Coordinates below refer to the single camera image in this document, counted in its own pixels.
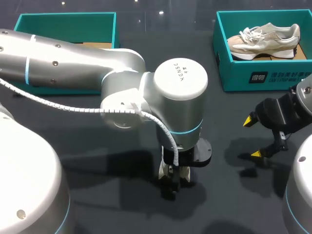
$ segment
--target dark background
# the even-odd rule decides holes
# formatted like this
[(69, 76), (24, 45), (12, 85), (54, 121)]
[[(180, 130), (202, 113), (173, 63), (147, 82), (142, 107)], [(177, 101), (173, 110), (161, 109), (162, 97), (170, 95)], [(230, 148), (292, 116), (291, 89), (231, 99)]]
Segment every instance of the dark background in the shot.
[[(162, 199), (153, 183), (160, 155), (152, 123), (137, 131), (113, 131), (99, 116), (52, 110), (0, 87), (3, 105), (19, 123), (43, 136), (66, 168), (76, 233), (286, 233), (281, 201), (295, 153), (312, 128), (293, 134), (289, 151), (273, 157), (268, 167), (246, 160), (246, 153), (273, 140), (260, 124), (242, 127), (248, 113), (264, 98), (284, 92), (223, 92), (211, 30), (216, 10), (310, 5), (307, 0), (66, 0), (65, 5), (1, 0), (0, 26), (8, 29), (25, 12), (117, 11), (122, 47), (139, 52), (149, 71), (167, 59), (185, 57), (199, 62), (209, 76), (201, 137), (212, 144), (213, 158), (207, 167), (192, 171), (196, 185), (182, 189), (174, 202)], [(99, 96), (47, 99), (77, 107), (100, 103)]]

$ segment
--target white coiled cable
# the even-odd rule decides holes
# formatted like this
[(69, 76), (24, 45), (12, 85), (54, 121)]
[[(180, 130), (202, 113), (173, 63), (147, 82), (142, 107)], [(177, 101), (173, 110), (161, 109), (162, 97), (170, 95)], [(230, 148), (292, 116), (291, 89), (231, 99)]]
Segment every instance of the white coiled cable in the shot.
[[(5, 80), (3, 80), (1, 78), (0, 78), (0, 84), (2, 84), (4, 87), (14, 91), (15, 93), (17, 93), (19, 95), (22, 95), (26, 98), (33, 100), (33, 101), (39, 102), (43, 105), (50, 106), (50, 107), (60, 109), (63, 111), (89, 113), (89, 114), (99, 114), (99, 113), (107, 113), (107, 114), (108, 113), (115, 113), (115, 114), (120, 113), (120, 114), (133, 114), (133, 115), (138, 114), (135, 110), (132, 110), (132, 109), (116, 110), (116, 109), (77, 108), (77, 107), (64, 106), (64, 105), (60, 105), (60, 104), (39, 98), (39, 97), (32, 95), (28, 92), (25, 92), (25, 91), (15, 87), (14, 85), (6, 82)], [(171, 135), (170, 131), (168, 130), (168, 128), (157, 117), (155, 117), (155, 116), (153, 116), (153, 115), (151, 115), (145, 111), (141, 111), (140, 114), (143, 115), (144, 117), (154, 121), (164, 131), (164, 133), (168, 137), (168, 139), (172, 145), (172, 149), (174, 151), (174, 165), (179, 166), (179, 155), (178, 155), (177, 145), (176, 145), (176, 142), (175, 142), (173, 136)]]

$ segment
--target beige sneaker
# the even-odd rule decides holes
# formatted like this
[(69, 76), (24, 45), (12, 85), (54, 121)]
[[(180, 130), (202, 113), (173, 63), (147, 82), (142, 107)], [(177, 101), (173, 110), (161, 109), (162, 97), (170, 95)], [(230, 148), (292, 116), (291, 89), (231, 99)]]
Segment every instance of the beige sneaker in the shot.
[(268, 23), (261, 27), (245, 28), (239, 33), (229, 38), (228, 44), (231, 54), (242, 60), (252, 60), (261, 54), (292, 59), (300, 39), (298, 24), (281, 28)]

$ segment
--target cardboard box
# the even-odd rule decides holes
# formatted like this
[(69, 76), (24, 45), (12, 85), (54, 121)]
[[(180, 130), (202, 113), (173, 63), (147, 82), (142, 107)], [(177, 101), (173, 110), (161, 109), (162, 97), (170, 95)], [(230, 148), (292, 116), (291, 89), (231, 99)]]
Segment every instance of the cardboard box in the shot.
[[(15, 31), (39, 35), (85, 46), (119, 48), (115, 12), (21, 14)], [(66, 90), (15, 85), (36, 95), (99, 94), (90, 90)]]
[[(227, 38), (238, 35), (247, 27), (268, 22), (279, 27), (294, 23), (300, 26), (301, 40), (296, 59), (233, 60)], [(310, 10), (217, 12), (213, 48), (224, 91), (288, 90), (296, 85), (312, 72), (311, 29)]]
[(112, 44), (111, 43), (94, 43), (94, 42), (84, 42), (82, 45), (93, 47), (93, 48), (99, 48), (99, 49), (111, 49)]

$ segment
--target screw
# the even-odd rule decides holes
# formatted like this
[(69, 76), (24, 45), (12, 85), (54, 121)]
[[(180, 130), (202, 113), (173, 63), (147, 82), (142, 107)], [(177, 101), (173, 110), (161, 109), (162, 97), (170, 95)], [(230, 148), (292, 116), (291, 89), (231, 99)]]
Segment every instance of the screw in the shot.
[(307, 87), (304, 89), (305, 94), (309, 94), (311, 92), (311, 87)]
[(302, 157), (299, 158), (298, 161), (299, 161), (299, 162), (303, 162), (303, 161), (305, 161), (305, 160), (306, 160), (306, 157), (302, 156)]
[(23, 210), (18, 210), (16, 215), (18, 216), (19, 219), (25, 219), (26, 218), (26, 213)]

